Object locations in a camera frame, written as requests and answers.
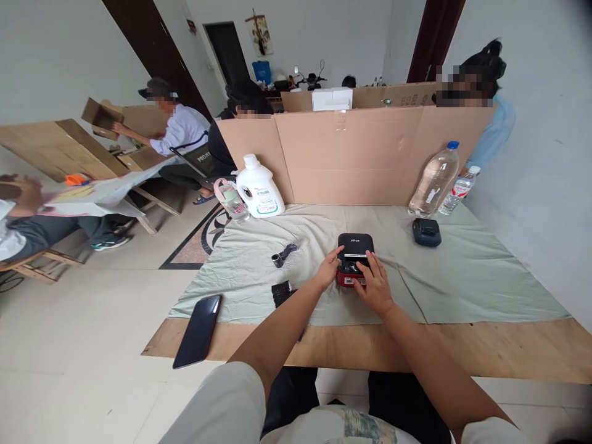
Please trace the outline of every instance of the light green cloth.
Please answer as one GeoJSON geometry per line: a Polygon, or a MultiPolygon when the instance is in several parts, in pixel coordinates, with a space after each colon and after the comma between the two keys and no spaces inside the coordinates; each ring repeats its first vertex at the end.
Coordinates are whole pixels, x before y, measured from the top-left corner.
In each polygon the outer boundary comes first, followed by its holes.
{"type": "MultiPolygon", "coordinates": [[[[214,252],[169,316],[190,317],[199,298],[223,294],[219,322],[259,324],[273,310],[271,286],[289,279],[297,289],[314,276],[345,232],[370,234],[387,270],[394,300],[418,322],[529,322],[569,318],[569,313],[463,205],[436,216],[437,248],[413,241],[413,218],[403,207],[291,205],[267,219],[231,222],[214,252]],[[271,261],[297,244],[282,268],[271,261]]],[[[355,289],[329,286],[311,325],[377,324],[380,319],[355,289]]]]}

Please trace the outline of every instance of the doorway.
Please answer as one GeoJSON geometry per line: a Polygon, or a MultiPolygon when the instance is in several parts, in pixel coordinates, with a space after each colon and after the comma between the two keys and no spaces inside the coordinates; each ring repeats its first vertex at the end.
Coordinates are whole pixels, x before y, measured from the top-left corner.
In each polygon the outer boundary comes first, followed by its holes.
{"type": "Polygon", "coordinates": [[[210,39],[226,84],[250,78],[234,22],[211,23],[203,27],[210,39]]]}
{"type": "Polygon", "coordinates": [[[161,77],[179,91],[184,105],[208,120],[212,115],[152,0],[102,0],[151,77],[161,77]]]}
{"type": "Polygon", "coordinates": [[[444,64],[465,0],[427,0],[407,83],[435,81],[444,64]]]}

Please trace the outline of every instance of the motorcycle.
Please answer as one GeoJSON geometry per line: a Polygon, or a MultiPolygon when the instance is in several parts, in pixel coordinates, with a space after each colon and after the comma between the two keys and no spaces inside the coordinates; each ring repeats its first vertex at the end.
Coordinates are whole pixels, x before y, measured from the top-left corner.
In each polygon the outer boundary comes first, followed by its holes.
{"type": "Polygon", "coordinates": [[[327,79],[321,77],[321,73],[323,72],[323,70],[325,69],[325,61],[321,60],[321,63],[319,65],[321,71],[319,72],[319,75],[316,75],[315,73],[310,73],[308,75],[308,77],[304,77],[301,73],[300,70],[298,69],[298,65],[294,66],[294,74],[296,76],[301,76],[302,80],[296,82],[296,87],[302,83],[306,83],[308,85],[308,90],[309,91],[313,91],[314,89],[319,89],[321,87],[321,85],[319,84],[320,81],[327,81],[327,79]]]}

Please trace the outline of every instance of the wooden chair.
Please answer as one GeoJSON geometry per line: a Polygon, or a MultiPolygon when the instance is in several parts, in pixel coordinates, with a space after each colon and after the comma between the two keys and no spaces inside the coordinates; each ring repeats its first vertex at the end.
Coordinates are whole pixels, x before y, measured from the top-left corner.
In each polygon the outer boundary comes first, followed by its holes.
{"type": "Polygon", "coordinates": [[[54,282],[57,282],[57,280],[51,277],[47,271],[43,271],[41,268],[30,264],[30,262],[39,257],[45,257],[51,259],[52,261],[61,262],[72,266],[81,266],[83,264],[72,256],[68,256],[67,254],[49,249],[12,262],[0,262],[0,273],[14,270],[18,271],[20,274],[24,274],[29,278],[45,282],[46,284],[53,284],[54,282]]]}

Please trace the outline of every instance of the black jacket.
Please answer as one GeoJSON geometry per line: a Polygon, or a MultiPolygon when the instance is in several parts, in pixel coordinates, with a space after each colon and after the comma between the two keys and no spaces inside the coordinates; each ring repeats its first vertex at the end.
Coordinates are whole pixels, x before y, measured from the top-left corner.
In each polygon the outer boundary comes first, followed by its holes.
{"type": "MultiPolygon", "coordinates": [[[[226,108],[218,115],[218,117],[222,120],[226,120],[234,118],[234,115],[228,108],[226,108]]],[[[237,169],[215,120],[210,125],[210,131],[208,133],[208,149],[210,150],[210,155],[214,162],[216,175],[229,176],[232,171],[237,169]]]]}

